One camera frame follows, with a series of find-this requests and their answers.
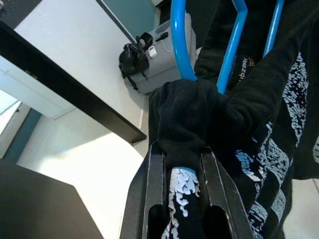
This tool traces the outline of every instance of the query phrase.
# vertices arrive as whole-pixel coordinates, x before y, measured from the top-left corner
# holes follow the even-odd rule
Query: blue handle
[[[276,35],[277,35],[277,30],[279,26],[279,21],[281,17],[281,13],[283,11],[284,7],[284,0],[277,0],[276,6],[275,6],[275,11],[273,14],[273,19],[270,24],[270,29],[267,37],[267,42],[266,42],[266,47],[264,51],[264,57],[273,49]]]
[[[191,66],[185,35],[186,0],[173,0],[171,3],[170,22],[173,48],[177,67],[183,79],[196,81],[197,77]]]
[[[217,80],[218,91],[222,94],[226,92],[226,87],[229,80],[231,68],[235,60],[240,36],[243,31],[246,16],[248,13],[244,0],[233,0],[233,3],[237,10],[237,17],[227,46],[226,54],[224,56],[224,62]]]

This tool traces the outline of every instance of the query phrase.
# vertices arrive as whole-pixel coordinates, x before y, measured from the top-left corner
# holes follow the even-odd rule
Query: gray machine
[[[168,37],[156,42],[160,36],[167,32]],[[171,39],[170,21],[167,21],[149,32],[153,37],[152,46],[146,51],[147,58],[150,63],[150,67],[142,73],[131,75],[132,80],[139,88],[138,91],[142,94],[147,94],[154,89],[162,86],[166,82],[171,82],[181,79],[180,73],[175,61],[175,55]],[[185,14],[185,34],[187,50],[192,67],[196,61],[196,35],[191,27],[190,15]],[[131,83],[125,78],[125,84],[132,87]]]

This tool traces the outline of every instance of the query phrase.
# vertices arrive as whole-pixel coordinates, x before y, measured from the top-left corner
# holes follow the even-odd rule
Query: white wall
[[[74,185],[103,237],[117,239],[142,160],[129,143],[75,109],[57,120],[42,116],[17,164]]]
[[[128,39],[95,0],[43,0],[15,29],[135,126],[144,97],[124,85],[118,57]]]

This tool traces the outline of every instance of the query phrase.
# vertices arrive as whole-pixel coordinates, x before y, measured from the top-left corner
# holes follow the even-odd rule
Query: black jacket
[[[292,178],[319,177],[319,3],[286,1],[274,49],[262,59],[274,1],[249,13],[226,95],[216,81],[236,12],[221,1],[196,62],[197,82],[167,83],[150,97],[150,143],[168,170],[200,170],[209,145],[238,187],[256,238],[284,238]],[[242,79],[237,74],[248,61]]]

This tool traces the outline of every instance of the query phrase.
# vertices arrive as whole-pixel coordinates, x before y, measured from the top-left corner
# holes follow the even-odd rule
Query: black plastic part
[[[161,40],[164,40],[165,38],[168,38],[168,32],[164,32],[160,35],[160,37],[158,39],[156,39],[156,42],[159,42]]]
[[[0,160],[1,239],[101,239],[76,189]]]
[[[164,162],[158,144],[153,144],[131,182],[120,239],[156,239],[163,233],[168,220]],[[206,238],[254,239],[237,187],[210,148],[201,162],[198,179]]]

